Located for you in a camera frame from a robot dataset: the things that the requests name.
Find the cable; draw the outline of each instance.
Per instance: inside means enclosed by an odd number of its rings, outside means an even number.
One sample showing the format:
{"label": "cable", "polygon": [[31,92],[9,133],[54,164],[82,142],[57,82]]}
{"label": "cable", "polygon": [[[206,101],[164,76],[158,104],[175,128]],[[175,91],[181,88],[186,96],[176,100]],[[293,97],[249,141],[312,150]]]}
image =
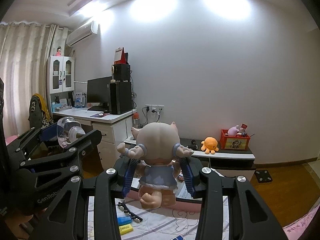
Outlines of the cable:
{"label": "cable", "polygon": [[157,114],[159,115],[157,122],[159,122],[159,120],[160,120],[160,113],[161,113],[161,109],[160,109],[159,113],[157,112]]}
{"label": "cable", "polygon": [[131,116],[132,116],[132,120],[133,120],[133,109],[137,107],[137,104],[135,103],[135,98],[137,97],[137,94],[133,91],[133,79],[131,76],[132,70],[130,71],[130,78],[132,80],[131,82],[131,101],[132,101],[132,109],[131,109]]}
{"label": "cable", "polygon": [[[143,109],[147,109],[147,116],[144,114]],[[148,106],[142,108],[142,113],[143,113],[144,117],[146,118],[146,121],[145,121],[143,124],[141,124],[141,126],[142,126],[142,125],[147,125],[148,122],[149,122],[149,120],[148,120],[148,111],[149,111],[149,110],[148,110],[148,109],[149,109]]]}

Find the small doll on cabinet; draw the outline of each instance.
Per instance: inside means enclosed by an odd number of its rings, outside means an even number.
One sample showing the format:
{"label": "small doll on cabinet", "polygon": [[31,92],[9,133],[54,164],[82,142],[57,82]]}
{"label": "small doll on cabinet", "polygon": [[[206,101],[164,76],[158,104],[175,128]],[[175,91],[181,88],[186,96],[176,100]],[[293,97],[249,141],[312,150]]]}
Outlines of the small doll on cabinet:
{"label": "small doll on cabinet", "polygon": [[125,143],[120,143],[117,150],[124,156],[146,163],[140,163],[136,168],[136,174],[141,177],[139,198],[142,208],[175,205],[173,190],[177,188],[176,178],[181,171],[178,159],[189,157],[193,150],[180,144],[174,122],[171,125],[153,122],[142,129],[132,128],[131,131],[137,145],[129,150],[125,148]]}
{"label": "small doll on cabinet", "polygon": [[59,47],[57,48],[56,56],[58,56],[58,57],[61,56],[61,46],[59,46]]}

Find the hair clip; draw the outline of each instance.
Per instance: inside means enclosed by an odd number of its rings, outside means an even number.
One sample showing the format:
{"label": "hair clip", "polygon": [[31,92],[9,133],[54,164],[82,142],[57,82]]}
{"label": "hair clip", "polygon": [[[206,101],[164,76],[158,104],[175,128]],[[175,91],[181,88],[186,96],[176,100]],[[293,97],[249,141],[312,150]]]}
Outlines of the hair clip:
{"label": "hair clip", "polygon": [[131,212],[128,207],[126,206],[125,202],[119,202],[118,203],[118,207],[122,207],[123,208],[123,212],[125,214],[130,214],[130,217],[132,220],[135,220],[135,221],[139,221],[139,222],[142,222],[143,219],[139,216],[137,216],[135,213]]}

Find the pink blanket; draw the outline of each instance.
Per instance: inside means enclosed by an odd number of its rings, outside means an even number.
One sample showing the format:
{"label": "pink blanket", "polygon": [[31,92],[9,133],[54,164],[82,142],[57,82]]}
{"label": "pink blanket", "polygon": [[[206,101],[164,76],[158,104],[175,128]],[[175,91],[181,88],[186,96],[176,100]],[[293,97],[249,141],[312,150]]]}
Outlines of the pink blanket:
{"label": "pink blanket", "polygon": [[319,208],[319,205],[316,206],[312,211],[310,211],[304,217],[298,219],[297,221],[283,228],[289,240],[297,240],[302,235],[302,233],[310,224],[312,218],[316,214],[318,208]]}

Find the pink plush toy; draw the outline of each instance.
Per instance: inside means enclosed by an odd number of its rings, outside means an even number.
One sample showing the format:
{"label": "pink plush toy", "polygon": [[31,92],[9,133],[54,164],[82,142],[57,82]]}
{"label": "pink plush toy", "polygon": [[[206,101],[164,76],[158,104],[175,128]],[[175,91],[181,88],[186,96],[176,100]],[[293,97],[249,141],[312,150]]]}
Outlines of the pink plush toy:
{"label": "pink plush toy", "polygon": [[142,129],[131,129],[137,146],[132,149],[125,148],[121,143],[117,147],[118,152],[132,159],[144,160],[137,165],[136,174],[142,187],[139,190],[139,198],[142,208],[153,209],[167,207],[176,204],[173,190],[177,189],[176,178],[181,168],[179,158],[189,157],[193,150],[180,144],[178,129],[173,122],[153,122]]}
{"label": "pink plush toy", "polygon": [[236,136],[236,134],[239,132],[239,129],[238,129],[239,125],[236,125],[234,127],[231,127],[229,130],[228,130],[228,135],[229,136]]}

